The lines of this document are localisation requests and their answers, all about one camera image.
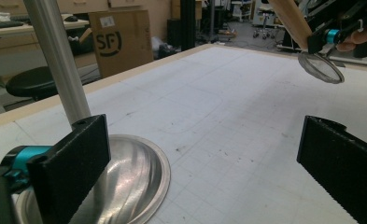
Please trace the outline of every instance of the human hand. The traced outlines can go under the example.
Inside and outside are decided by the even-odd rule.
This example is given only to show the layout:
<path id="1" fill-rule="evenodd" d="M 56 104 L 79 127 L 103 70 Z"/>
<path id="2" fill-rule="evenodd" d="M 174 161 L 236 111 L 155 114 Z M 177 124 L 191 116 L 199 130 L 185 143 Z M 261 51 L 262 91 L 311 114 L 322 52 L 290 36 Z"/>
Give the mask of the human hand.
<path id="1" fill-rule="evenodd" d="M 367 42 L 367 27 L 362 32 L 355 31 L 352 33 L 343 43 L 337 45 L 337 49 L 340 51 L 351 51 L 358 44 L 365 42 Z"/>

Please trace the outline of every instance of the metal pole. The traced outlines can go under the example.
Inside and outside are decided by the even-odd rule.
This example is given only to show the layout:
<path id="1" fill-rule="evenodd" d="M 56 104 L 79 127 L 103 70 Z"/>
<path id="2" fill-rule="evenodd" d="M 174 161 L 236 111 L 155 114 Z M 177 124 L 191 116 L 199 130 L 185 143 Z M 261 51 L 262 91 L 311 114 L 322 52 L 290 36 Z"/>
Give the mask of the metal pole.
<path id="1" fill-rule="evenodd" d="M 213 41 L 213 34 L 215 33 L 215 0 L 210 1 L 210 31 L 209 42 Z"/>
<path id="2" fill-rule="evenodd" d="M 24 0 L 70 122 L 91 115 L 56 0 Z"/>
<path id="3" fill-rule="evenodd" d="M 195 0 L 180 0 L 182 51 L 195 48 Z"/>

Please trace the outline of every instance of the floor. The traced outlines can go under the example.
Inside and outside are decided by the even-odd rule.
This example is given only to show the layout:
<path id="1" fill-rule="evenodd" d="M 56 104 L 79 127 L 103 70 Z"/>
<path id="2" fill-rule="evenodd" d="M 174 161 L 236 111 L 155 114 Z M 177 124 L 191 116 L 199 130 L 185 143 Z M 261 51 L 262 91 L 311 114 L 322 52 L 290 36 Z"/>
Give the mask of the floor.
<path id="1" fill-rule="evenodd" d="M 233 48 L 241 48 L 241 49 L 254 49 L 259 51 L 267 51 L 278 54 L 286 54 L 286 55 L 297 55 L 296 51 L 293 50 L 281 50 L 278 45 L 281 44 L 283 40 L 283 36 L 285 31 L 282 29 L 275 29 L 275 38 L 267 38 L 262 39 L 261 35 L 257 38 L 253 38 L 253 33 L 257 28 L 254 27 L 249 21 L 230 21 L 224 24 L 224 27 L 230 31 L 236 32 L 236 37 L 230 38 L 230 35 L 215 35 L 213 40 L 218 40 L 221 44 Z M 332 54 L 337 54 L 338 56 L 342 55 L 340 52 L 332 52 Z M 84 71 L 80 74 L 81 79 L 85 82 L 86 80 L 93 80 L 99 77 L 99 71 Z M 32 103 L 33 101 L 30 98 L 19 98 L 11 96 L 6 92 L 6 89 L 0 84 L 0 102 L 5 106 L 6 111 L 27 105 Z"/>

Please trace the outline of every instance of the cabinet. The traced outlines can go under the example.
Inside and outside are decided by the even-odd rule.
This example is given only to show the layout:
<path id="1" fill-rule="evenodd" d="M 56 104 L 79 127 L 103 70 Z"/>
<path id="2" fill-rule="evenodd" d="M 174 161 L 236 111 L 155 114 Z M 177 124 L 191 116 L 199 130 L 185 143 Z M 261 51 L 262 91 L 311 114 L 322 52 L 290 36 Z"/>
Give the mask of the cabinet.
<path id="1" fill-rule="evenodd" d="M 108 11 L 106 0 L 57 0 L 61 13 Z"/>
<path id="2" fill-rule="evenodd" d="M 145 0 L 108 0 L 109 7 L 137 7 L 145 3 Z"/>
<path id="3" fill-rule="evenodd" d="M 0 0 L 0 12 L 11 14 L 27 14 L 23 0 Z"/>
<path id="4" fill-rule="evenodd" d="M 0 38 L 0 55 L 40 49 L 35 34 L 3 36 Z"/>
<path id="5" fill-rule="evenodd" d="M 57 3 L 61 13 L 108 11 L 107 0 L 57 0 Z M 9 12 L 11 15 L 28 14 L 23 0 L 0 0 L 0 12 Z"/>

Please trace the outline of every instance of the cardboard box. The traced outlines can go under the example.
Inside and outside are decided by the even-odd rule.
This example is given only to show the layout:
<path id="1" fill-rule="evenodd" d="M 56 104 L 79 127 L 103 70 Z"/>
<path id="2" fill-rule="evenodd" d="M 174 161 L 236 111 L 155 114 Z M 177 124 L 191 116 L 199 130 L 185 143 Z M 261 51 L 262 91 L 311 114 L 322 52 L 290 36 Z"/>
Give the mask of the cardboard box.
<path id="1" fill-rule="evenodd" d="M 201 0 L 195 0 L 195 19 L 203 17 L 203 5 Z M 172 19 L 180 20 L 180 0 L 172 0 Z"/>
<path id="2" fill-rule="evenodd" d="M 75 56 L 75 63 L 77 68 L 96 64 L 95 53 L 91 52 L 77 55 Z"/>
<path id="3" fill-rule="evenodd" d="M 96 61 L 110 77 L 153 61 L 146 10 L 90 13 Z"/>

